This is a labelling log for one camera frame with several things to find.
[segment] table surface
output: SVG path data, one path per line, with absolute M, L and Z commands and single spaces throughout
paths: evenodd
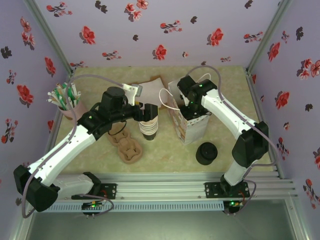
M 119 83 L 142 83 L 152 76 L 161 75 L 169 83 L 184 76 L 192 67 L 88 67 L 78 68 L 75 76 L 95 74 L 110 78 Z M 223 95 L 248 117 L 258 120 L 244 70 L 241 66 L 218 67 L 222 76 L 221 91 Z M 210 72 L 212 81 L 218 84 L 218 77 L 208 68 L 197 69 L 191 76 L 198 79 Z M 84 105 L 90 109 L 101 101 L 103 92 L 111 83 L 93 77 L 85 77 L 74 81 L 77 91 L 81 91 Z M 225 172 L 233 161 L 232 149 L 236 140 L 228 128 L 214 115 L 210 116 L 205 135 L 191 144 L 183 145 L 174 129 L 167 109 L 161 109 L 158 117 L 158 131 L 154 140 L 147 141 L 140 132 L 138 122 L 130 119 L 127 128 L 131 137 L 136 139 L 143 148 L 142 158 L 134 164 L 125 164 L 120 159 L 115 146 L 112 146 L 106 135 L 83 150 L 62 171 L 63 174 L 80 174 L 92 172 L 106 173 L 199 173 Z M 56 143 L 61 141 L 72 129 L 73 124 L 62 118 Z M 217 158 L 210 165 L 204 166 L 197 162 L 196 151 L 204 142 L 213 143 L 218 149 Z M 265 154 L 259 163 L 270 163 L 269 155 Z M 255 167 L 253 171 L 272 171 L 272 167 Z

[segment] black cylinder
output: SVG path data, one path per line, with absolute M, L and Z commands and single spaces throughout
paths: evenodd
M 195 158 L 202 165 L 211 164 L 218 156 L 217 147 L 211 142 L 202 143 L 196 151 Z

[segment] white cable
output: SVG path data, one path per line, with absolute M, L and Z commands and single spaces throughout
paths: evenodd
M 197 83 L 200 81 L 200 79 L 202 79 L 204 76 L 206 76 L 206 75 L 209 75 L 209 80 L 211 81 L 211 74 L 210 73 L 206 73 L 206 74 L 203 74 L 202 75 L 202 77 L 200 77 L 199 79 L 198 79 L 198 81 L 196 81 Z
M 171 106 L 168 106 L 168 105 L 165 105 L 165 104 L 164 104 L 164 102 L 161 100 L 161 91 L 162 91 L 162 90 L 166 90 L 166 91 L 168 92 L 168 94 L 171 95 L 171 97 L 174 97 L 174 96 L 171 94 L 171 92 L 169 92 L 166 88 L 161 88 L 161 90 L 159 91 L 159 100 L 160 100 L 160 102 L 162 103 L 162 105 L 165 106 L 165 107 L 167 107 L 168 109 L 173 109 L 173 110 L 179 110 L 179 111 L 180 111 L 179 108 L 174 108 L 174 107 L 171 107 Z

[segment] paper cup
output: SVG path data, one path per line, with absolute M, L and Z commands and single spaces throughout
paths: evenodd
M 58 108 L 59 108 L 60 112 L 62 112 L 62 114 L 66 117 L 66 119 L 68 119 L 68 120 L 73 119 L 74 116 L 73 116 L 71 110 L 62 110 L 60 107 L 58 107 Z M 86 106 L 82 103 L 82 101 L 79 101 L 73 110 L 75 112 L 75 116 L 76 116 L 77 121 L 82 117 L 82 115 L 84 113 L 88 112 Z

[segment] purple wall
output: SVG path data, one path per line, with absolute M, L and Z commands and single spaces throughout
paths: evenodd
M 22 0 L 2 1 L 0 23 L 0 238 L 6 240 L 21 216 L 13 171 L 43 156 L 57 111 L 47 92 L 67 72 Z
M 89 67 L 247 67 L 279 1 L 36 0 L 69 63 Z
M 293 1 L 253 70 L 281 167 L 294 180 L 313 239 L 320 235 L 319 13 L 319 0 Z

